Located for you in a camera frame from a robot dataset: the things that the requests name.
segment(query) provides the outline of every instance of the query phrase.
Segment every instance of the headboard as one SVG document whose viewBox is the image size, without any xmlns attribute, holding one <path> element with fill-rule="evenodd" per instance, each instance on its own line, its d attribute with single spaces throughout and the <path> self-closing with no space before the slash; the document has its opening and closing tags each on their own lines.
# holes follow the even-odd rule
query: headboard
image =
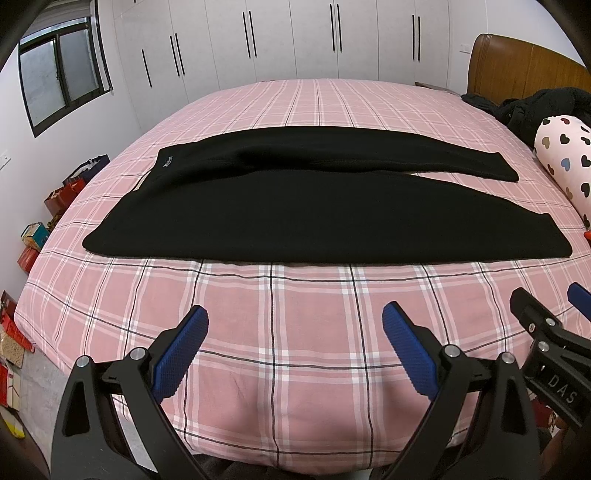
<svg viewBox="0 0 591 480">
<path fill-rule="evenodd" d="M 574 60 L 533 43 L 492 34 L 481 34 L 476 39 L 468 71 L 468 93 L 501 103 L 557 87 L 579 87 L 591 92 L 591 74 Z"/>
</svg>

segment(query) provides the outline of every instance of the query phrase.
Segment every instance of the blue gripper pad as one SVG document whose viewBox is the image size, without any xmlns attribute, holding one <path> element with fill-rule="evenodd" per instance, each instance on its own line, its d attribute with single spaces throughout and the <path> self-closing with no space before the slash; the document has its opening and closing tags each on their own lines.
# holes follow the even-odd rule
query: blue gripper pad
<svg viewBox="0 0 591 480">
<path fill-rule="evenodd" d="M 567 298 L 591 322 L 591 293 L 575 282 L 569 287 Z"/>
<path fill-rule="evenodd" d="M 420 327 L 413 325 L 396 302 L 390 302 L 384 307 L 382 323 L 384 333 L 402 362 L 414 389 L 421 395 L 426 395 L 429 400 L 435 400 L 439 392 L 437 366 L 413 332 L 413 328 Z"/>
<path fill-rule="evenodd" d="M 163 399 L 176 393 L 207 335 L 208 328 L 207 311 L 203 307 L 198 307 L 184 326 L 176 332 L 170 347 L 154 367 L 152 395 L 156 402 L 161 403 Z"/>
</svg>

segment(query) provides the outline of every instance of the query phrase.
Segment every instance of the roller shade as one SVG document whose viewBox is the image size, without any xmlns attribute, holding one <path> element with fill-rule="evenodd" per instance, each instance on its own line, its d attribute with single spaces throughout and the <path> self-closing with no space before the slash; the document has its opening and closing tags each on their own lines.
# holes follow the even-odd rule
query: roller shade
<svg viewBox="0 0 591 480">
<path fill-rule="evenodd" d="M 23 37 L 60 23 L 90 16 L 90 0 L 58 0 L 51 2 L 35 19 Z"/>
</svg>

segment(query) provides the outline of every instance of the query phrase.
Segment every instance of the silver bolt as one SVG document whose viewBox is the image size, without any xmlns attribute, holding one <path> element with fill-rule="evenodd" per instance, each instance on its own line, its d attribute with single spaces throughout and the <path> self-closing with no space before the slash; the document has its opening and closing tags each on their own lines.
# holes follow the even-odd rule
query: silver bolt
<svg viewBox="0 0 591 480">
<path fill-rule="evenodd" d="M 132 360 L 141 360 L 143 357 L 145 357 L 146 355 L 146 349 L 142 348 L 142 347 L 137 347 L 134 348 L 131 353 L 129 354 L 129 356 L 131 357 Z"/>
<path fill-rule="evenodd" d="M 90 362 L 90 358 L 88 358 L 86 355 L 82 355 L 82 356 L 78 357 L 78 359 L 76 360 L 76 366 L 77 367 L 85 367 L 86 365 L 88 365 L 89 362 Z"/>
<path fill-rule="evenodd" d="M 446 345 L 443 352 L 451 358 L 460 356 L 460 353 L 462 353 L 462 351 L 455 345 Z"/>
<path fill-rule="evenodd" d="M 512 353 L 503 352 L 501 354 L 501 360 L 503 360 L 506 364 L 512 364 L 515 361 L 515 357 Z"/>
</svg>

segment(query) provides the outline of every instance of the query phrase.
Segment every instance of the bedsheet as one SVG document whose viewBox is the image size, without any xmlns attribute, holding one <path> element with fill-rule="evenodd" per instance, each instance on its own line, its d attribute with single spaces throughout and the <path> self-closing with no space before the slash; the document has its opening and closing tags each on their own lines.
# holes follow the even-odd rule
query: bedsheet
<svg viewBox="0 0 591 480">
<path fill-rule="evenodd" d="M 147 174 L 160 148 L 280 125 L 385 128 L 499 151 L 518 183 L 420 175 L 549 212 L 573 255 L 445 265 L 253 265 L 105 258 L 82 248 L 82 239 Z M 199 208 L 188 222 L 199 221 Z M 154 218 L 142 234 L 157 228 Z M 566 300 L 571 282 L 591 286 L 584 230 L 534 154 L 458 96 L 357 80 L 262 82 L 188 105 L 100 172 L 39 255 L 16 321 L 67 372 L 79 355 L 107 361 L 149 345 L 200 304 L 209 312 L 209 334 L 177 394 L 162 403 L 187 446 L 304 473 L 365 469 L 391 463 L 428 406 L 382 331 L 383 307 L 398 301 L 416 324 L 471 355 L 495 358 L 509 350 L 522 362 L 530 338 L 509 311 L 517 287 L 542 300 L 566 328 L 591 332 Z M 437 242 L 428 219 L 425 235 Z M 116 402 L 129 416 L 124 401 Z M 465 435 L 474 402 L 474 396 L 466 402 L 452 441 Z"/>
</svg>

